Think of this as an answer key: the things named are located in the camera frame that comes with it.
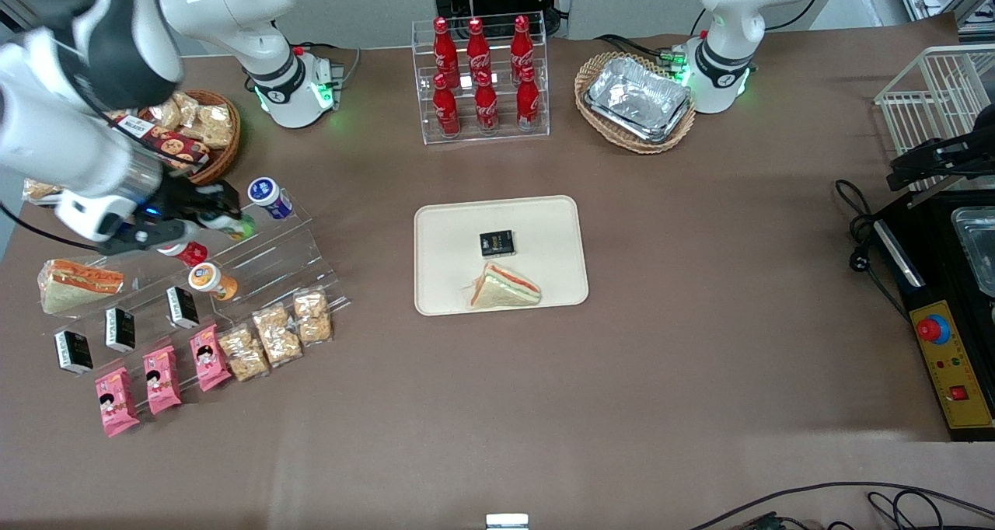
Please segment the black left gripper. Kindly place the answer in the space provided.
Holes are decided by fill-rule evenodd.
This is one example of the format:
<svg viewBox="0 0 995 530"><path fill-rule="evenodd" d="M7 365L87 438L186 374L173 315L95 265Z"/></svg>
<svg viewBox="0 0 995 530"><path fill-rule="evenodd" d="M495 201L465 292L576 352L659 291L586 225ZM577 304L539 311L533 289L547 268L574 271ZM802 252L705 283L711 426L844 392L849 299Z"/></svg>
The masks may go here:
<svg viewBox="0 0 995 530"><path fill-rule="evenodd" d="M891 161L888 186L891 191L905 189L923 179L974 180L992 176L994 127L975 127L968 134L952 139L928 139L930 151L909 151Z"/></svg>

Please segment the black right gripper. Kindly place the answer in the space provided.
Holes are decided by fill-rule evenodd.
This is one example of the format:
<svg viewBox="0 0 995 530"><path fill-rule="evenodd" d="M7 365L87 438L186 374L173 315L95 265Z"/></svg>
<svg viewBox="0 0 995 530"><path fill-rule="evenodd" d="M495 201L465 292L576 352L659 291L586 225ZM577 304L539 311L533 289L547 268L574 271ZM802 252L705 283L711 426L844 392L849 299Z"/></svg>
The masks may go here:
<svg viewBox="0 0 995 530"><path fill-rule="evenodd" d="M217 212L240 212L239 193L230 183L217 180L197 184L186 177L163 177L159 187L146 200L146 221L195 221L205 229L233 232L233 218ZM209 211L209 203L217 212Z"/></svg>

